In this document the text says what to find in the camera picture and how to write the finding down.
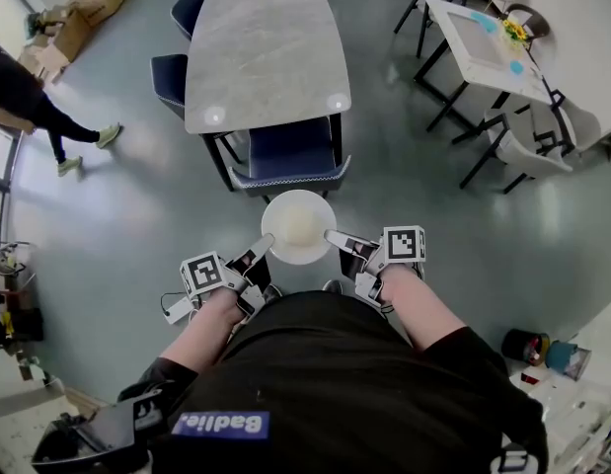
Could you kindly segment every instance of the gray floor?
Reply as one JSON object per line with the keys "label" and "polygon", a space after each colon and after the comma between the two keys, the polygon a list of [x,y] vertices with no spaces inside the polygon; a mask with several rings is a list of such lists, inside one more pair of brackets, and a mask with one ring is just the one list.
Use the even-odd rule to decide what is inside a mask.
{"label": "gray floor", "polygon": [[[180,261],[213,249],[233,256],[259,236],[265,208],[225,190],[200,139],[152,94],[149,58],[189,45],[169,17],[175,1],[128,0],[52,89],[86,125],[121,120],[116,145],[67,142],[69,155],[84,155],[84,173],[58,179],[39,134],[24,143],[14,179],[10,236],[38,245],[39,353],[67,385],[101,399],[182,328],[159,312],[160,295],[182,289]],[[511,327],[571,335],[611,300],[611,164],[590,153],[574,174],[505,197],[496,162],[461,192],[484,141],[451,147],[461,130],[448,120],[424,131],[439,105],[412,80],[420,16],[392,33],[409,0],[330,2],[353,99],[343,119],[353,162],[329,198],[340,229],[374,238],[385,225],[422,225],[427,281],[495,347]],[[424,54],[441,39],[432,27]],[[431,73],[444,89],[461,81],[451,57]],[[469,89],[461,109],[477,119],[494,96]],[[269,264],[289,291],[340,275],[335,253],[304,268]]]}

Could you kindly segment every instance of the navy chair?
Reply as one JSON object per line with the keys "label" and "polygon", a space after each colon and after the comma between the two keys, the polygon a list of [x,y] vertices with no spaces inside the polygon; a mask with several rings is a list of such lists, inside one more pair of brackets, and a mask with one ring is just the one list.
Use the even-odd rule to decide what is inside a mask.
{"label": "navy chair", "polygon": [[171,17],[185,37],[191,40],[195,22],[204,0],[178,0],[171,10]]}
{"label": "navy chair", "polygon": [[248,176],[230,167],[235,184],[249,197],[277,195],[288,190],[337,190],[351,161],[336,166],[327,118],[307,119],[250,130]]}
{"label": "navy chair", "polygon": [[[182,120],[185,119],[185,88],[187,84],[187,63],[186,54],[170,54],[168,56],[156,56],[151,58],[151,79],[154,85],[154,93],[169,109],[176,113]],[[233,187],[228,178],[228,171],[224,165],[219,149],[215,145],[215,139],[224,145],[228,153],[233,157],[236,163],[241,164],[239,157],[233,148],[226,140],[225,133],[211,133],[203,135],[204,142],[208,147],[208,151],[217,167],[218,172],[222,176],[222,180],[226,183],[226,187],[232,192]]]}

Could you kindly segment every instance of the blue label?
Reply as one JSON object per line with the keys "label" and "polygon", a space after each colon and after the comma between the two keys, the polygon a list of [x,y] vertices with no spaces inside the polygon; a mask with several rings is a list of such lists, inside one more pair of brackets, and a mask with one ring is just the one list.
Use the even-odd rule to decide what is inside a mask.
{"label": "blue label", "polygon": [[209,411],[182,413],[172,434],[259,440],[267,438],[268,428],[268,411]]}

